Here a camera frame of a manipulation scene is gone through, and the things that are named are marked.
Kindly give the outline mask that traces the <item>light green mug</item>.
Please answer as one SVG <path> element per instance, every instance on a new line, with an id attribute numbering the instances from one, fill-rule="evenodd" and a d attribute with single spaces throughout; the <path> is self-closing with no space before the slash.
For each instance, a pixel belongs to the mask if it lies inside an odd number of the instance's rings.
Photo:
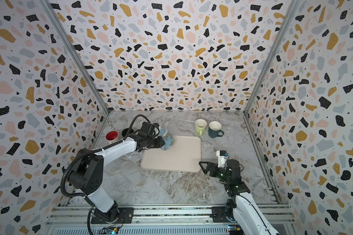
<path id="1" fill-rule="evenodd" d="M 207 128 L 207 122 L 204 119 L 198 119 L 195 121 L 195 132 L 198 136 L 202 136 Z"/>

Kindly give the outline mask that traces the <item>dark green faceted mug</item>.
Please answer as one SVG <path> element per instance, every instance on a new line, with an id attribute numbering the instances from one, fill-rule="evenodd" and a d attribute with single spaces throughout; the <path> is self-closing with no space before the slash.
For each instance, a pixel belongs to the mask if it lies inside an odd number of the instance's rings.
<path id="1" fill-rule="evenodd" d="M 208 135 L 211 138 L 217 138 L 224 136 L 224 131 L 222 130 L 222 125 L 218 121 L 212 121 L 209 124 Z"/>

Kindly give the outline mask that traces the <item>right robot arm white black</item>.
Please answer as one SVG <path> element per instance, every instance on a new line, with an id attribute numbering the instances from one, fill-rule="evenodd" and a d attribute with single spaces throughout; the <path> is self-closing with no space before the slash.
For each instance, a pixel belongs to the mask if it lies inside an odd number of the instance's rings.
<path id="1" fill-rule="evenodd" d="M 212 162 L 199 162 L 204 174 L 217 178 L 224 185 L 230 197 L 225 204 L 225 215 L 235 221 L 243 235 L 278 235 L 279 232 L 264 216 L 251 194 L 250 189 L 242 181 L 243 166 L 235 159 L 226 160 L 220 166 Z"/>

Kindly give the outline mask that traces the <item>blue butterfly mug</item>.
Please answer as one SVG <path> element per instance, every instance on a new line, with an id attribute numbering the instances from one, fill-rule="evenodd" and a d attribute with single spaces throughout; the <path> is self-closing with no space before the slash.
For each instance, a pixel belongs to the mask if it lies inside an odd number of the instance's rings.
<path id="1" fill-rule="evenodd" d="M 159 136 L 161 136 L 162 140 L 164 141 L 164 145 L 161 147 L 163 151 L 170 149 L 174 145 L 173 136 L 170 134 L 168 129 L 166 128 L 160 129 Z"/>

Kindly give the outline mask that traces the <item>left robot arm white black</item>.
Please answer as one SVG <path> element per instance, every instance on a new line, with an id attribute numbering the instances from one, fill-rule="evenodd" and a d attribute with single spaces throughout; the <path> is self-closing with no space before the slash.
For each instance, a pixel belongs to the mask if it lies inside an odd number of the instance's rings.
<path id="1" fill-rule="evenodd" d="M 157 123 L 145 121 L 139 130 L 131 130 L 132 127 L 115 143 L 95 150 L 80 150 L 61 178 L 63 196 L 82 197 L 92 207 L 94 215 L 105 223 L 114 223 L 120 218 L 118 204 L 102 186 L 105 166 L 126 154 L 161 149 L 165 145 Z"/>

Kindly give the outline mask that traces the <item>black mug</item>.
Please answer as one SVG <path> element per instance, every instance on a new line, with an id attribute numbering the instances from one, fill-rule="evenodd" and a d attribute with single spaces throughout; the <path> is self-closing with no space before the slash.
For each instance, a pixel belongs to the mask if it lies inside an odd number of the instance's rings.
<path id="1" fill-rule="evenodd" d="M 127 133 L 130 133 L 130 134 L 133 133 L 133 129 L 132 128 L 124 129 L 121 133 L 122 137 L 124 138 L 127 135 Z"/>

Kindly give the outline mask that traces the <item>white cream mug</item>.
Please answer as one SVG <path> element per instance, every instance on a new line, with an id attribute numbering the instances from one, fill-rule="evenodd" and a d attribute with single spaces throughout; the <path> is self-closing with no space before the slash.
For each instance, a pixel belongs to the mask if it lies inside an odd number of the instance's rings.
<path id="1" fill-rule="evenodd" d="M 112 144 L 116 141 L 118 138 L 119 133 L 116 130 L 112 130 L 106 133 L 105 139 L 108 141 L 109 144 Z"/>

